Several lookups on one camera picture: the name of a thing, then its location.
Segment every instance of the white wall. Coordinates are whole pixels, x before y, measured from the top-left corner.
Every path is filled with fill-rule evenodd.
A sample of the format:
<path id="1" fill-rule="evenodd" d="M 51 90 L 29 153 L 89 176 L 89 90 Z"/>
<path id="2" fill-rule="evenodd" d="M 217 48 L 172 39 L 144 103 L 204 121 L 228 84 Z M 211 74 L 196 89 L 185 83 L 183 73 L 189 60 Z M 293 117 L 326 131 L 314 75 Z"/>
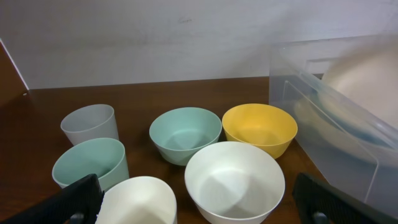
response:
<path id="1" fill-rule="evenodd" d="M 0 37 L 31 89 L 253 77 L 270 42 L 377 34 L 397 13 L 395 0 L 0 0 Z"/>

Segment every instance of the cup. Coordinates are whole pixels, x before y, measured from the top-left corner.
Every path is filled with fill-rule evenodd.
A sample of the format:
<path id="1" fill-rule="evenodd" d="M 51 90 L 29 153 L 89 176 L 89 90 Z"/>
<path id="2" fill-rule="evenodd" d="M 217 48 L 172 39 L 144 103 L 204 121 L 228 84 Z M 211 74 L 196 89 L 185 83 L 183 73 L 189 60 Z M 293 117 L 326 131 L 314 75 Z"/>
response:
<path id="1" fill-rule="evenodd" d="M 211 111 L 179 108 L 156 118 L 149 135 L 166 161 L 185 166 L 197 151 L 217 142 L 222 129 Z"/>
<path id="2" fill-rule="evenodd" d="M 274 159 L 286 151 L 298 130 L 291 115 L 259 103 L 229 109 L 223 116 L 223 127 L 228 141 L 252 144 Z"/>
<path id="3" fill-rule="evenodd" d="M 285 191 L 282 170 L 268 153 L 232 141 L 197 152 L 185 169 L 185 185 L 212 224 L 259 224 Z"/>
<path id="4" fill-rule="evenodd" d="M 61 129 L 74 146 L 94 138 L 119 140 L 114 109 L 110 105 L 91 105 L 75 110 L 62 120 Z"/>
<path id="5" fill-rule="evenodd" d="M 96 224 L 177 224 L 173 190 L 155 177 L 134 177 L 105 193 Z"/>
<path id="6" fill-rule="evenodd" d="M 123 144 L 111 138 L 98 138 L 73 146 L 56 161 L 52 178 L 64 188 L 88 174 L 96 174 L 102 190 L 129 178 Z"/>

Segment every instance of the wooden table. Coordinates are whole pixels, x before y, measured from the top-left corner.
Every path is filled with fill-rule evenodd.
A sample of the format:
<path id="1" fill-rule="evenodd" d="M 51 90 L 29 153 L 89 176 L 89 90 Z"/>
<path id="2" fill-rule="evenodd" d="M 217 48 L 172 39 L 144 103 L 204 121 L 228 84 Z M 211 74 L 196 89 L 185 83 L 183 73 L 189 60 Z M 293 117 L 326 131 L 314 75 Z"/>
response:
<path id="1" fill-rule="evenodd" d="M 205 108 L 222 117 L 236 105 L 267 103 L 268 84 L 268 78 L 261 77 L 31 90 L 0 108 L 0 220 L 60 190 L 52 180 L 52 167 L 72 147 L 60 129 L 61 120 L 83 106 L 104 103 L 116 111 L 130 176 L 166 181 L 177 197 L 179 223 L 207 223 L 185 188 L 185 168 L 161 158 L 149 138 L 149 126 L 162 113 L 184 106 Z M 295 177 L 299 172 L 322 175 L 295 141 L 277 162 L 286 190 L 265 223 L 300 223 L 292 198 Z"/>

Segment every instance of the clear plastic bin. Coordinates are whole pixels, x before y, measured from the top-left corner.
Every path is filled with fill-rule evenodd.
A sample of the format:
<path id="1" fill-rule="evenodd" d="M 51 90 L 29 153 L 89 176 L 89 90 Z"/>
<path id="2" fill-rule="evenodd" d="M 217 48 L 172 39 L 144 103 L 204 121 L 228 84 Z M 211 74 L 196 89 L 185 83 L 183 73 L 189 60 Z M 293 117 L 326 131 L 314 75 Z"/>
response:
<path id="1" fill-rule="evenodd" d="M 332 186 L 397 218 L 398 130 L 320 80 L 334 60 L 372 42 L 361 37 L 275 47 L 269 103 L 295 118 L 296 140 Z"/>

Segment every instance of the teal bowl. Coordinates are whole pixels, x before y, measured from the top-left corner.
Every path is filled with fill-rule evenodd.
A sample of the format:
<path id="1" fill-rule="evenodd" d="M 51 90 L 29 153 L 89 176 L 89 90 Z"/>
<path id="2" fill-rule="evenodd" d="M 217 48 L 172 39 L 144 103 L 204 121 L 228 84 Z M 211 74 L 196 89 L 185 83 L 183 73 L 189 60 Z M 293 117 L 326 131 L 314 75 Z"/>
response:
<path id="1" fill-rule="evenodd" d="M 196 152 L 218 141 L 222 129 L 221 120 L 211 111 L 179 108 L 156 118 L 149 136 L 166 161 L 186 166 Z"/>

